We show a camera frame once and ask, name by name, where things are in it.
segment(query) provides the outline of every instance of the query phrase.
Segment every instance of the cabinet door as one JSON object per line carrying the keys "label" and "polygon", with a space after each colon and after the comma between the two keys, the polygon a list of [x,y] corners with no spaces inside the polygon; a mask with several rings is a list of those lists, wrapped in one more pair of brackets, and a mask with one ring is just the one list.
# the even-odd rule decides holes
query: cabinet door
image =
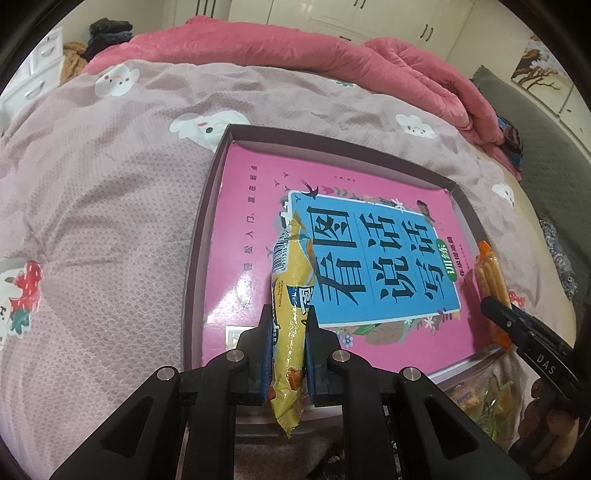
{"label": "cabinet door", "polygon": [[356,32],[351,32],[339,27],[333,27],[332,25],[319,22],[318,20],[310,20],[308,32],[323,33],[325,35],[332,35],[333,37],[342,38],[345,41],[351,42],[354,45],[362,45],[364,42],[369,40]]}
{"label": "cabinet door", "polygon": [[304,0],[274,0],[269,25],[307,30],[311,10],[309,3]]}
{"label": "cabinet door", "polygon": [[361,2],[363,0],[316,0],[310,5],[310,16],[335,27],[345,27]]}
{"label": "cabinet door", "polygon": [[591,112],[574,87],[560,112],[560,120],[581,140],[587,150],[591,151]]}
{"label": "cabinet door", "polygon": [[421,35],[426,38],[427,24],[437,4],[437,0],[367,0],[364,10],[370,2],[388,5],[384,7],[384,21],[387,22],[385,36],[415,45],[420,42]]}
{"label": "cabinet door", "polygon": [[472,0],[439,0],[431,13],[427,32],[417,47],[447,60],[473,6]]}
{"label": "cabinet door", "polygon": [[395,4],[392,0],[359,0],[346,27],[369,38],[390,36]]}
{"label": "cabinet door", "polygon": [[273,0],[233,0],[230,22],[266,24]]}

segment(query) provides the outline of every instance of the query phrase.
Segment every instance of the tree painting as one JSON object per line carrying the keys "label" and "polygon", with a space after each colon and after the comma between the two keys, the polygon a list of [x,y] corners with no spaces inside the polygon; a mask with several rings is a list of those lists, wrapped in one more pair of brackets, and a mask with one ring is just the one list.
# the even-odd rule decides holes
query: tree painting
{"label": "tree painting", "polygon": [[527,43],[511,80],[555,112],[563,106],[572,87],[562,65],[536,35]]}

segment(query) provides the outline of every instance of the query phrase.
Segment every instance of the pink book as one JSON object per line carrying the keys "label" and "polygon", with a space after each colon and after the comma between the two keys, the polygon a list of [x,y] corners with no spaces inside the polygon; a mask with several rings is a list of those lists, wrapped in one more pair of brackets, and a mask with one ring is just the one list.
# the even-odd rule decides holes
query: pink book
{"label": "pink book", "polygon": [[319,325],[342,348],[374,367],[431,373],[491,344],[447,190],[232,143],[213,220],[203,364],[271,302],[273,248],[296,211],[313,239]]}

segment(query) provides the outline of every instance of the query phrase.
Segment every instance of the yellow snack bag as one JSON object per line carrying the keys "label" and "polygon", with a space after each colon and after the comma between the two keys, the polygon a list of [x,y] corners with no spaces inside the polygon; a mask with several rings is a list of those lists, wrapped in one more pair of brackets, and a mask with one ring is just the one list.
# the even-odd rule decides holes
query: yellow snack bag
{"label": "yellow snack bag", "polygon": [[273,357],[269,399],[275,418],[289,436],[303,412],[304,341],[314,288],[314,252],[297,212],[273,251]]}

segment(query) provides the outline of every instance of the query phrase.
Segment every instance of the cabinet handle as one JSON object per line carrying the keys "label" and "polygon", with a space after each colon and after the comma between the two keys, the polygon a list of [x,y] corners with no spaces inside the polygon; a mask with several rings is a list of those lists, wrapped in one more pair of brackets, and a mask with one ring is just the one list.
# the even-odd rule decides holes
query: cabinet handle
{"label": "cabinet handle", "polygon": [[53,46],[53,47],[51,47],[51,48],[48,48],[47,50],[43,50],[43,51],[41,52],[41,57],[44,57],[44,58],[45,58],[45,57],[48,57],[49,55],[51,55],[51,54],[53,53],[53,51],[54,51],[55,49],[56,49],[56,48],[55,48],[55,46]]}
{"label": "cabinet handle", "polygon": [[29,100],[32,97],[39,96],[41,91],[43,90],[43,86],[45,85],[45,80],[43,80],[39,85],[37,85],[33,90],[30,92],[25,93],[25,98]]}

